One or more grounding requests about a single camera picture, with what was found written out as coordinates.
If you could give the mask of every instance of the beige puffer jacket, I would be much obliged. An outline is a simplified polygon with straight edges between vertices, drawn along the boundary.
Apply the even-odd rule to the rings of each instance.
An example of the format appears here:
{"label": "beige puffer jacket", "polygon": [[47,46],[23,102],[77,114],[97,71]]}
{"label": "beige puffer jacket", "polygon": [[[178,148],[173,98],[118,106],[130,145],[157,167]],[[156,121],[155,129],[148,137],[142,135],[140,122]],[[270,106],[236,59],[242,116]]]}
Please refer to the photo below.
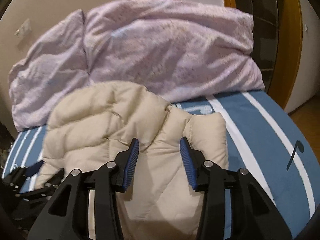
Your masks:
{"label": "beige puffer jacket", "polygon": [[[45,164],[37,186],[64,168],[98,169],[140,142],[134,180],[117,194],[125,239],[194,239],[202,193],[188,184],[179,151],[186,136],[196,150],[228,168],[226,127],[220,113],[191,115],[138,84],[112,81],[77,90],[53,110],[44,140]],[[89,203],[94,238],[93,203]]]}

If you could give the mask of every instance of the ribbed blue pad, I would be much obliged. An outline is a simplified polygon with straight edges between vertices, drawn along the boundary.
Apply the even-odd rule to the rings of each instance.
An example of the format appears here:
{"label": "ribbed blue pad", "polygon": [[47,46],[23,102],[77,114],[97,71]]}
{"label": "ribbed blue pad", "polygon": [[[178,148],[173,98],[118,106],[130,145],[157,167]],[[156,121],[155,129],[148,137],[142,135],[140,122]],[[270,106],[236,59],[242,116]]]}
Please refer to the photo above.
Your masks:
{"label": "ribbed blue pad", "polygon": [[139,157],[139,149],[140,149],[139,141],[136,140],[133,145],[132,151],[130,153],[130,157],[128,159],[127,165],[124,168],[124,180],[123,180],[122,187],[124,188],[125,191],[130,186],[132,181],[134,170],[136,168],[137,160]]}
{"label": "ribbed blue pad", "polygon": [[196,180],[196,169],[193,166],[187,145],[182,138],[180,140],[180,154],[182,157],[184,169],[186,170],[189,185],[192,187],[193,190],[195,190],[198,186]]}

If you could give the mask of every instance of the bed sheet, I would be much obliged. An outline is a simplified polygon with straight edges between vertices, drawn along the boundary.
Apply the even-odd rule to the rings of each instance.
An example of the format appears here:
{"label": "bed sheet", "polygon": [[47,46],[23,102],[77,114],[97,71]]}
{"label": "bed sheet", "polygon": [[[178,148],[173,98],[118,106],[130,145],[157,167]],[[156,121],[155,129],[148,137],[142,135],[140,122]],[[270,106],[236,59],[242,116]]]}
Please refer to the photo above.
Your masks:
{"label": "bed sheet", "polygon": [[[186,102],[178,108],[191,114],[220,112],[226,121],[229,169],[246,167],[273,200],[292,236],[310,220],[320,202],[320,166],[310,145],[290,117],[263,91],[220,93]],[[16,166],[30,166],[41,160],[46,126],[19,134],[3,175]],[[296,141],[304,146],[286,170]],[[33,190],[36,175],[22,191]],[[225,238],[230,236],[230,195],[226,194]]]}

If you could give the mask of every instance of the blue bed sheet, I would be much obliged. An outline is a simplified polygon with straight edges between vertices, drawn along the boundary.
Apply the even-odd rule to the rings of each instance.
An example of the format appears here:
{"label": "blue bed sheet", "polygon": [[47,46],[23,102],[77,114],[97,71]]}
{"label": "blue bed sheet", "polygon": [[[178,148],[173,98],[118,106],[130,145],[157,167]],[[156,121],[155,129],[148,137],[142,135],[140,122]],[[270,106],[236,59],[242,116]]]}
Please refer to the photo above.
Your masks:
{"label": "blue bed sheet", "polygon": [[[226,121],[229,169],[246,167],[274,201],[292,236],[310,220],[320,202],[320,166],[310,145],[290,117],[263,91],[220,93],[186,102],[178,108],[191,114],[220,112]],[[16,166],[30,166],[41,159],[46,126],[19,134],[8,157],[4,176]],[[290,169],[286,166],[295,142],[297,152]],[[36,175],[22,191],[33,190]],[[226,195],[225,238],[230,236],[230,195]]]}

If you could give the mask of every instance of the silver screw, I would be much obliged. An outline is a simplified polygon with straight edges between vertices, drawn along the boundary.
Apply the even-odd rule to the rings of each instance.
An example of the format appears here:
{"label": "silver screw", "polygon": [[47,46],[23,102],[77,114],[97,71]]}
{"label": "silver screw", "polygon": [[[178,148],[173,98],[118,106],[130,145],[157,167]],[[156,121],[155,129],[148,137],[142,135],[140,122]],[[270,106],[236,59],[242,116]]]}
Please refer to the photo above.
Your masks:
{"label": "silver screw", "polygon": [[107,163],[107,167],[109,168],[109,169],[112,169],[112,168],[114,168],[116,166],[116,163],[115,162],[108,162]]}
{"label": "silver screw", "polygon": [[203,163],[203,165],[209,168],[209,167],[212,167],[212,166],[213,166],[213,162],[212,162],[212,161],[205,161],[205,162]]}
{"label": "silver screw", "polygon": [[79,174],[80,174],[80,170],[78,170],[78,169],[71,171],[72,176],[78,176]]}
{"label": "silver screw", "polygon": [[246,168],[241,168],[241,169],[240,169],[240,173],[241,173],[242,175],[247,175],[248,172],[249,172],[249,171],[248,171]]}

